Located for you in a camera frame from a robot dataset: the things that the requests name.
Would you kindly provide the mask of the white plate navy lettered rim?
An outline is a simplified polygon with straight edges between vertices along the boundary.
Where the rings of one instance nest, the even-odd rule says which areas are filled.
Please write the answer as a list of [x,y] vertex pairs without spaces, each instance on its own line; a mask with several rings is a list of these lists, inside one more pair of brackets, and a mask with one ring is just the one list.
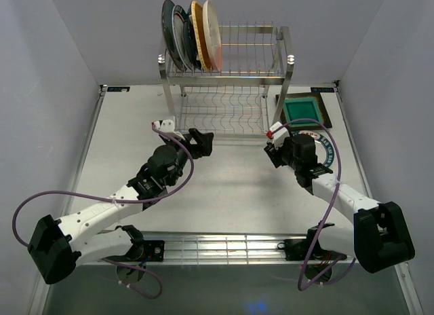
[[331,168],[335,159],[336,152],[330,139],[322,133],[311,130],[300,130],[296,134],[305,134],[313,138],[316,146],[316,155],[318,162],[322,163],[325,167]]

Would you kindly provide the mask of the dark blue leaf-shaped dish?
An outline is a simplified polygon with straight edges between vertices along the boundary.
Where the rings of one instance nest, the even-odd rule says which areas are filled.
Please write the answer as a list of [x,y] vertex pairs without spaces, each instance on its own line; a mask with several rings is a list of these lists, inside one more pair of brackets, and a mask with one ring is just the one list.
[[197,50],[195,31],[193,26],[192,12],[187,12],[187,19],[183,25],[183,39],[187,58],[191,64],[192,70],[201,69],[201,61]]

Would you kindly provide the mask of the pink cream floral round plate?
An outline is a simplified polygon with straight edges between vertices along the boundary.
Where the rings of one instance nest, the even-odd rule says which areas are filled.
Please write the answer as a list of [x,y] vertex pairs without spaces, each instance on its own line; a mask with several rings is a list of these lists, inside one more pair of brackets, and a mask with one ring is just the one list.
[[222,41],[216,7],[212,0],[203,4],[203,28],[205,44],[212,70],[222,70]]

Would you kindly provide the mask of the white plate green red rim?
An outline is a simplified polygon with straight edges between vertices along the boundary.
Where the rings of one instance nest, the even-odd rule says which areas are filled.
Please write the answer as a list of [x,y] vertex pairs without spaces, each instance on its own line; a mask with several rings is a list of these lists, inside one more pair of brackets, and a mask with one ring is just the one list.
[[183,69],[191,69],[192,64],[186,53],[184,43],[184,25],[186,24],[186,12],[180,5],[175,5],[172,10],[172,30],[174,33],[174,44],[179,58],[183,64]]

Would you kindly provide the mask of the square bamboo-pattern tray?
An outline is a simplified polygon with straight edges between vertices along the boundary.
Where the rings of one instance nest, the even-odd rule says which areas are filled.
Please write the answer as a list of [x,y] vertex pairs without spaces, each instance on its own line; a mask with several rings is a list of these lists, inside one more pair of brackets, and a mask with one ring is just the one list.
[[190,4],[190,10],[201,68],[204,71],[210,71],[211,62],[208,56],[203,27],[203,6],[198,1],[193,0]]

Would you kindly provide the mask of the large dark teal round plate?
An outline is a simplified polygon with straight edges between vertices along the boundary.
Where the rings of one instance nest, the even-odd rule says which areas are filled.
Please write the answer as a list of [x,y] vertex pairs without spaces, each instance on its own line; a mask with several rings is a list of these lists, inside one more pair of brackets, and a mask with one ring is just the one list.
[[176,44],[174,41],[174,30],[172,21],[172,12],[174,10],[174,2],[165,0],[161,10],[161,29],[165,40],[167,51],[172,58],[173,63],[179,71],[184,70],[184,64],[181,61]]

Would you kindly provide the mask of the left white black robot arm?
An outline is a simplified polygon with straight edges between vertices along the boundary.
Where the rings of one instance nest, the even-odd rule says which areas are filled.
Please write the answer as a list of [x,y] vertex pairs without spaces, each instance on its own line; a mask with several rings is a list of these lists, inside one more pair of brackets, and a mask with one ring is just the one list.
[[136,215],[181,190],[179,183],[187,163],[212,153],[214,135],[191,128],[176,134],[154,126],[163,139],[137,175],[107,198],[93,197],[95,203],[83,210],[54,219],[38,220],[27,250],[46,284],[55,284],[76,267],[114,257],[125,261],[142,258],[146,242],[132,225],[111,232],[106,228]]

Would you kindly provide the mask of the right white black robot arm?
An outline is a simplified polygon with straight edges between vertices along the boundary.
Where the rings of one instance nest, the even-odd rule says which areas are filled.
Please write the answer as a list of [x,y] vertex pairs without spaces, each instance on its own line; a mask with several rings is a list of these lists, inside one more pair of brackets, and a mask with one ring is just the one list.
[[381,203],[341,183],[330,168],[319,163],[315,141],[308,134],[268,132],[267,136],[264,150],[273,165],[289,166],[302,188],[332,203],[353,226],[325,225],[306,242],[311,257],[321,259],[334,251],[356,258],[369,273],[414,258],[415,248],[399,205]]

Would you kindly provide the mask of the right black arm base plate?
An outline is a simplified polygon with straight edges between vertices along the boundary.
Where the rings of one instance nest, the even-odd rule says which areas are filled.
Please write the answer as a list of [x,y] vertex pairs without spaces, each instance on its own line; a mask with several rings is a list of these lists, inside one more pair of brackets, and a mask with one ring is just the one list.
[[[311,243],[305,239],[285,239],[277,245],[279,250],[285,253],[286,261],[304,261]],[[309,260],[313,261],[333,261],[341,258],[347,259],[345,254],[337,253],[336,251],[324,250],[319,246],[317,242],[309,257]]]

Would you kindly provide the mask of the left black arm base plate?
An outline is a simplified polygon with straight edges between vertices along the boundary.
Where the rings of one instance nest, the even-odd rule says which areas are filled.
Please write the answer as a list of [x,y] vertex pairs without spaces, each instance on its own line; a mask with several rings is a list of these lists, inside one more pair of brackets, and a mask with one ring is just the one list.
[[137,261],[162,262],[164,260],[165,241],[164,240],[145,240],[141,246]]

